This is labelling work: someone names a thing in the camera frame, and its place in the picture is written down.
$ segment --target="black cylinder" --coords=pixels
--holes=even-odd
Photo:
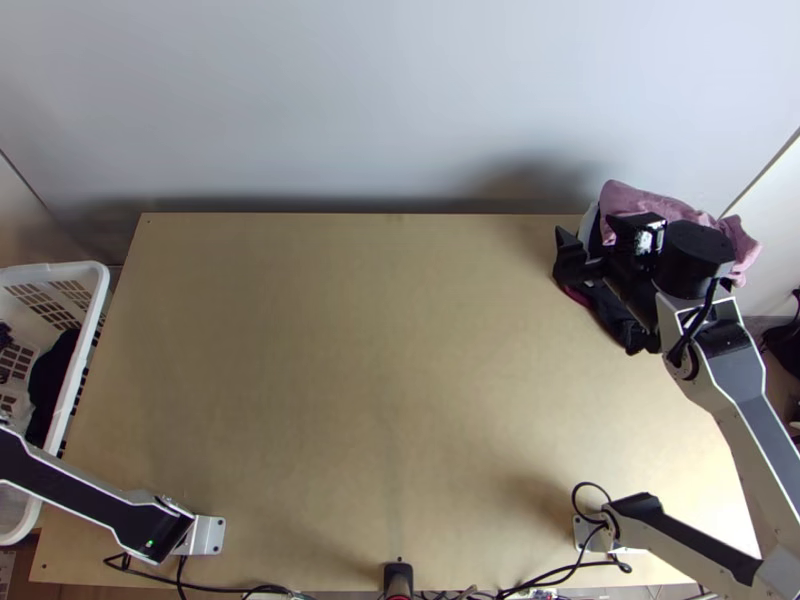
[[[673,221],[667,225],[654,281],[672,296],[703,298],[711,280],[730,273],[735,260],[733,244],[721,231]]]

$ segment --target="black garment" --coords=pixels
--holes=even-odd
[[[597,212],[592,224],[586,250],[593,259],[603,258],[608,254],[608,248],[603,246],[603,236],[600,232],[600,211]],[[565,285],[563,281],[556,283],[562,288]],[[642,350],[651,353],[659,351],[658,338],[647,333],[647,330],[604,283],[598,281],[592,287],[580,284],[572,286],[572,289],[589,301],[591,310],[603,329],[625,348],[628,355],[638,354]]]
[[[573,289],[589,300],[592,312],[603,329],[625,348],[629,356],[642,350],[651,353],[659,351],[658,338],[647,333],[614,292],[603,283],[597,282],[593,287],[581,284]]]
[[[28,394],[31,404],[36,409],[25,432],[25,439],[39,448],[42,448],[47,440],[61,384],[67,374],[67,367],[79,334],[80,329],[69,329],[62,333],[50,351],[42,354],[31,369]]]

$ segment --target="dark cloth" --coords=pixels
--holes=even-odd
[[[604,257],[609,250],[608,247],[603,246],[599,217],[600,213],[598,212],[586,244],[586,250],[593,259]],[[658,338],[647,333],[647,330],[604,283],[597,281],[591,287],[586,284],[566,286],[563,281],[556,281],[556,283],[576,302],[579,300],[575,298],[574,294],[585,298],[589,304],[589,310],[603,329],[625,348],[628,355],[638,354],[642,350],[651,353],[659,351]]]
[[[36,409],[25,432],[25,439],[39,448],[44,447],[47,440],[61,384],[67,374],[79,334],[79,329],[69,329],[62,333],[50,351],[42,354],[31,369],[28,394]]]
[[[764,332],[764,344],[784,369],[800,379],[800,325],[790,323]]]
[[[597,321],[632,356],[642,350],[658,352],[658,340],[647,333],[619,298],[603,283],[589,287],[585,284],[573,286],[572,290],[584,296],[591,306]]]

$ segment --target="white wall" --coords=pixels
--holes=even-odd
[[[794,0],[4,0],[0,148],[63,219],[577,211],[610,177],[719,213],[800,123],[798,23]]]
[[[83,250],[0,156],[0,267],[83,258]]]
[[[764,244],[736,290],[745,315],[792,316],[791,296],[800,286],[800,139],[786,149],[726,214],[738,214],[751,236]]]

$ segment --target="wooden board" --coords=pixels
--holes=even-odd
[[[65,459],[227,517],[186,571],[207,584],[376,590],[402,556],[420,589],[508,586],[575,560],[586,479],[757,552],[711,417],[551,280],[576,223],[145,215]],[[116,551],[50,510],[32,577],[147,585],[101,565]],[[631,562],[570,585],[686,580]]]

